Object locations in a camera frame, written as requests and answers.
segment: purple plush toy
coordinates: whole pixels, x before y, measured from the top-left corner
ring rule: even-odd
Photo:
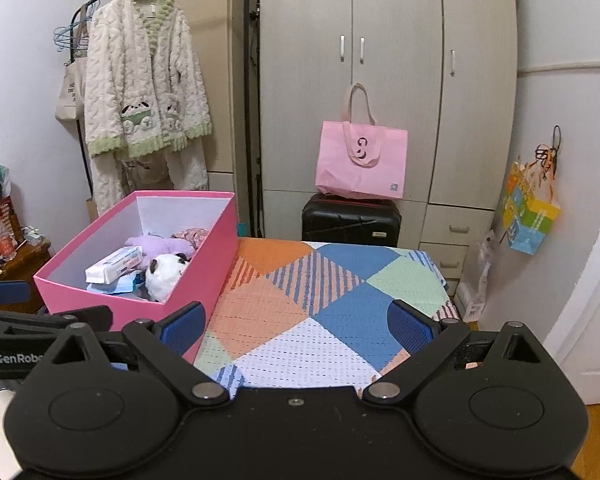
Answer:
[[[149,263],[160,254],[184,254],[187,260],[190,260],[195,252],[193,245],[180,238],[162,238],[154,235],[144,235],[136,238],[129,238],[125,242],[126,246],[142,247],[142,262],[138,269],[147,270]]]

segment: pink box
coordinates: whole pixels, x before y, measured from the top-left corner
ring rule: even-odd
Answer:
[[[132,236],[165,238],[190,227],[211,229],[165,303],[129,300],[86,290],[84,270],[124,245]],[[233,193],[211,191],[136,191],[104,213],[35,275],[34,280],[52,314],[107,305],[112,330],[139,318],[160,320],[192,301],[205,307],[209,323],[222,286],[238,250]],[[192,362],[202,338],[185,354]]]

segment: black suitcase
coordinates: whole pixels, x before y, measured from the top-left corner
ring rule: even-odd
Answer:
[[[396,247],[402,216],[391,200],[313,195],[302,209],[302,240]]]

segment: blue package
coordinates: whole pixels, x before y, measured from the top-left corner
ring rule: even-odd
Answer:
[[[117,294],[134,292],[138,290],[141,285],[144,285],[144,272],[142,270],[134,270],[124,276],[120,276],[115,282],[109,283],[109,285],[104,285],[103,283],[88,283],[87,290],[89,292],[115,296]]]

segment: panda patch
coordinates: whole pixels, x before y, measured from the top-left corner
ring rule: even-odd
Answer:
[[[164,113],[164,126],[167,130],[179,130],[180,129],[180,116],[175,105],[167,106]]]
[[[146,101],[142,101],[138,105],[127,105],[122,108],[120,114],[125,133],[131,134],[137,129],[150,130],[153,126],[151,120],[151,108]]]

